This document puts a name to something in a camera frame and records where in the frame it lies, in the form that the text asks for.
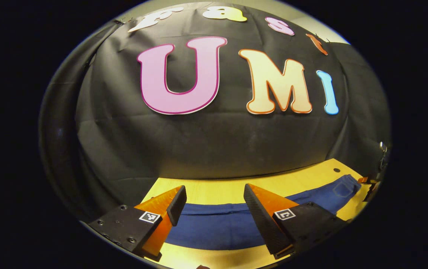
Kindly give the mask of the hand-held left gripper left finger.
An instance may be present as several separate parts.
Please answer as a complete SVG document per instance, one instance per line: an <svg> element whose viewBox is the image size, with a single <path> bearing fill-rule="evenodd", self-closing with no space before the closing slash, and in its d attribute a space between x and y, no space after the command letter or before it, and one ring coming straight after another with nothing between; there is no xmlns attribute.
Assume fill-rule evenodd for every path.
<svg viewBox="0 0 428 269"><path fill-rule="evenodd" d="M136 206L120 205L88 226L111 243L158 262L161 247L177 226L187 201L181 185Z"/></svg>

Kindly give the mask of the blue jeans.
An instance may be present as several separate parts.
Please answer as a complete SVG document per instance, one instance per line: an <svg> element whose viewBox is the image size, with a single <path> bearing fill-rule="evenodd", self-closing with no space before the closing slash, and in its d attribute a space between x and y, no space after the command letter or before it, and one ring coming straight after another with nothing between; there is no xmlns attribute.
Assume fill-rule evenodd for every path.
<svg viewBox="0 0 428 269"><path fill-rule="evenodd" d="M287 198L299 204L314 202L337 214L360 188L352 175L343 175L331 183ZM166 243L204 250L236 250L261 246L265 242L245 203L187 203Z"/></svg>

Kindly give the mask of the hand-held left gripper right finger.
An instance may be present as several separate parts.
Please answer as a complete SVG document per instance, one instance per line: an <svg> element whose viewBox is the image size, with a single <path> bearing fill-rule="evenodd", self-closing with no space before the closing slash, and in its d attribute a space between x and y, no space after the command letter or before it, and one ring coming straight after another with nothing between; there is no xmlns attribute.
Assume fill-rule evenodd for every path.
<svg viewBox="0 0 428 269"><path fill-rule="evenodd" d="M314 202L299 204L250 183L243 198L275 259L302 254L348 224Z"/></svg>

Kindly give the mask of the black backdrop cloth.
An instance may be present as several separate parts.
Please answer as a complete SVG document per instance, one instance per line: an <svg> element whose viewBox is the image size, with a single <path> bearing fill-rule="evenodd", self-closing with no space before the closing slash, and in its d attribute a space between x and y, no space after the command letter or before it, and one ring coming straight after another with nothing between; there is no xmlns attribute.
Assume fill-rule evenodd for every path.
<svg viewBox="0 0 428 269"><path fill-rule="evenodd" d="M363 56L340 34L288 7L294 20L253 5L183 2L154 25L128 33L168 7L120 15L82 41L48 85L39 115L39 145L48 179L68 209L90 220L116 202L135 203L148 185L173 179L234 179L296 170L334 158L361 175L374 173L380 142L390 146L391 110L384 89ZM142 51L161 44L167 86L183 94L200 78L187 41L220 36L215 99L191 114L149 108L141 93ZM279 107L247 111L253 97L242 48L259 49L283 67L304 66L313 111Z"/></svg>

